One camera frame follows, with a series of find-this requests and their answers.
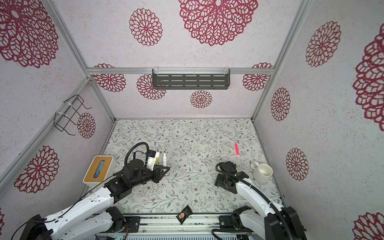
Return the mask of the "white red marker pen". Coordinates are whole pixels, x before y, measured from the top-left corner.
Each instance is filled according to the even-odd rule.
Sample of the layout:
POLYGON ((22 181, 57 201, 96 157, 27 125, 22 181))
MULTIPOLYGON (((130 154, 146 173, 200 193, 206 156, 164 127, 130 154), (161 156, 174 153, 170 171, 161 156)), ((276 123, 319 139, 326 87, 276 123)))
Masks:
POLYGON ((167 155, 166 155, 165 152, 163 153, 163 166, 164 166, 164 167, 167 166, 167 155))

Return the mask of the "pink highlighter pen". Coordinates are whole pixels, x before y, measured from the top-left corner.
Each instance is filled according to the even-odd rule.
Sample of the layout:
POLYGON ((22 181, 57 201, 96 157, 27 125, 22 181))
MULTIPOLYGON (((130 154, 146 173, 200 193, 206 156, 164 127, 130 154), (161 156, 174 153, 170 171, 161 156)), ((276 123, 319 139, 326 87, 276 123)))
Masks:
POLYGON ((239 146, 237 142, 235 142, 235 150, 236 150, 236 155, 240 156, 239 146))

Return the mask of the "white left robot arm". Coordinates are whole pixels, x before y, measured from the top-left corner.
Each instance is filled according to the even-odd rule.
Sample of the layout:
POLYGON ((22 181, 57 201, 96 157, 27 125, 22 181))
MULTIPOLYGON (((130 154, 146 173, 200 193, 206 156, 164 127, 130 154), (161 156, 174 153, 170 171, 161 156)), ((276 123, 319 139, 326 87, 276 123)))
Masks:
POLYGON ((95 193, 74 205, 45 218, 36 215, 23 226, 22 240, 81 240, 101 232, 120 232, 127 223, 115 206, 131 194, 133 187, 147 182, 159 183, 170 167, 147 168, 141 160, 132 160, 108 178, 95 193))

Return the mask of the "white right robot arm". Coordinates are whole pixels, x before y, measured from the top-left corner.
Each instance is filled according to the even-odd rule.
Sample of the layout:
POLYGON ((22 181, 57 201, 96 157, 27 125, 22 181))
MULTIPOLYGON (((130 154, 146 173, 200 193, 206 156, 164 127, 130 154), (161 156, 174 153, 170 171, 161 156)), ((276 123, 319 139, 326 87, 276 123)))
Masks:
POLYGON ((245 198, 251 206, 234 210, 230 215, 219 216, 216 232, 250 233, 251 240, 306 240, 306 229, 292 207, 283 207, 264 195, 247 174, 238 172, 236 164, 222 162, 216 165, 215 186, 245 198))

